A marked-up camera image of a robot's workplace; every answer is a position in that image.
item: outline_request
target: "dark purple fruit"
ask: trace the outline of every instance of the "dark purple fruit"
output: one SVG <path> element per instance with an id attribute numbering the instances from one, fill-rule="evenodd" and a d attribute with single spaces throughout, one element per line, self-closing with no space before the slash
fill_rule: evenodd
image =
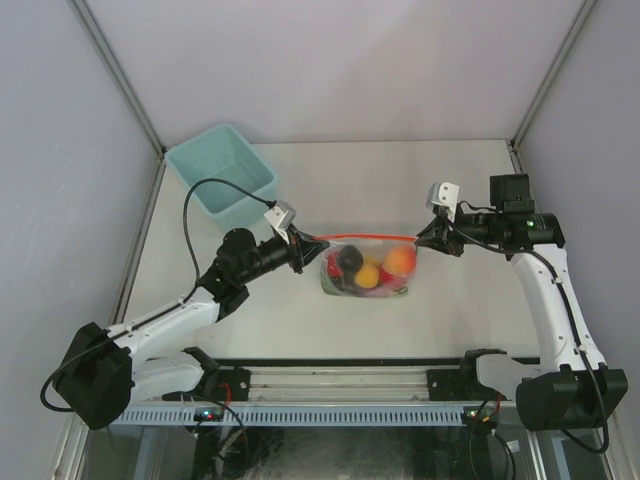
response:
<path id="1" fill-rule="evenodd" d="M 343 272 L 357 273 L 364 263 L 362 253 L 353 245 L 342 247 L 338 254 L 338 266 Z"/>

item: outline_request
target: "plastic bin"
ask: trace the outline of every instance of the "plastic bin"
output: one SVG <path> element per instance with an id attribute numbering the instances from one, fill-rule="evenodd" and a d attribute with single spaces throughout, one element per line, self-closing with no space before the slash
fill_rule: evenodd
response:
<path id="1" fill-rule="evenodd" d="M 172 148 L 165 158 L 187 190 L 203 178 L 217 177 L 265 200 L 276 199 L 277 175 L 231 125 L 212 128 Z M 220 183 L 199 186 L 193 199 L 222 232 L 248 228 L 267 211 L 262 203 Z"/>

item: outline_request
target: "gray wall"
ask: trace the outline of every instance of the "gray wall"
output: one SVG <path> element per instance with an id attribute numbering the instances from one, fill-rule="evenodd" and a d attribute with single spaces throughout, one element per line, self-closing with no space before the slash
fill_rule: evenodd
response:
<path id="1" fill-rule="evenodd" d="M 542 209 L 560 217 L 572 279 L 640 429 L 640 2 L 601 2 L 522 149 Z"/>
<path id="2" fill-rule="evenodd" d="M 35 480 L 67 416 L 40 386 L 107 322 L 155 167 L 66 2 L 3 0 L 0 45 L 0 478 Z"/>

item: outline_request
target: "white backdrop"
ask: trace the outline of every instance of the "white backdrop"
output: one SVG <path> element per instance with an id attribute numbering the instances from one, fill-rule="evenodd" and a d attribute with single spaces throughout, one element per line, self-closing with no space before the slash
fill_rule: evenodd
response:
<path id="1" fill-rule="evenodd" d="M 165 144 L 511 138 L 581 0 L 90 0 Z"/>

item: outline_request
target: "metal corner post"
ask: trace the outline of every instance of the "metal corner post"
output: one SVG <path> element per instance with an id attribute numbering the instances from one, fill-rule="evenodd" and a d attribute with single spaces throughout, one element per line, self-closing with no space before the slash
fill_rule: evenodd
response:
<path id="1" fill-rule="evenodd" d="M 569 28 L 569 31 L 562 41 L 558 53 L 556 53 L 553 62 L 551 62 L 551 66 L 542 79 L 542 82 L 540 83 L 540 86 L 538 87 L 538 90 L 536 91 L 536 94 L 534 95 L 529 108 L 527 108 L 527 111 L 522 118 L 520 125 L 518 126 L 518 130 L 516 131 L 516 134 L 512 141 L 512 146 L 515 152 L 520 149 L 522 141 L 527 135 L 527 132 L 529 131 L 533 120 L 540 110 L 540 106 L 549 93 L 551 86 L 558 78 L 558 75 L 562 71 L 562 67 L 564 66 L 569 54 L 571 53 L 571 50 L 576 44 L 576 40 L 580 36 L 580 33 L 582 33 L 582 31 L 584 30 L 584 27 L 586 26 L 587 22 L 591 18 L 599 3 L 600 0 L 583 0 L 578 13 L 576 14 L 576 17 L 574 18 L 573 23 Z"/>
<path id="2" fill-rule="evenodd" d="M 86 0 L 68 0 L 68 3 L 76 14 L 78 21 L 87 32 L 89 40 L 96 48 L 96 51 L 102 59 L 105 67 L 116 82 L 116 86 L 124 96 L 138 123 L 142 127 L 149 143 L 151 143 L 151 146 L 156 151 L 157 155 L 162 158 L 165 152 L 162 141 L 153 127 L 149 116 L 145 112 L 142 102 L 140 102 L 131 82 L 127 78 L 122 65 L 120 65 L 111 44 L 102 31 L 98 20 L 91 11 L 91 8 L 87 5 Z"/>

